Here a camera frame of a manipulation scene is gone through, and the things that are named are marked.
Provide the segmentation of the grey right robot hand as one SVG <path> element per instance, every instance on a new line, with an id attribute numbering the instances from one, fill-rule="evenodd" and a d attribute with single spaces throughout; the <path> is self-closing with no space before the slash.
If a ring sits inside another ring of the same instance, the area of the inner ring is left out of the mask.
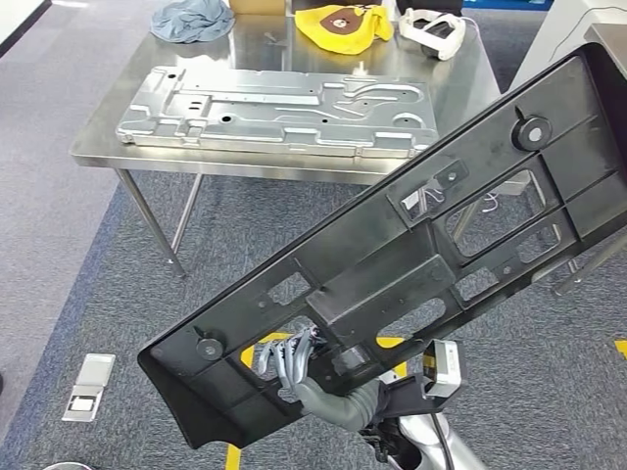
<path id="1" fill-rule="evenodd" d="M 286 339 L 271 340 L 262 348 L 257 369 L 264 374 L 271 366 L 283 390 L 301 401 L 307 411 L 317 410 L 324 392 L 308 376 L 308 363 L 311 354 L 326 343 L 317 326 Z"/>

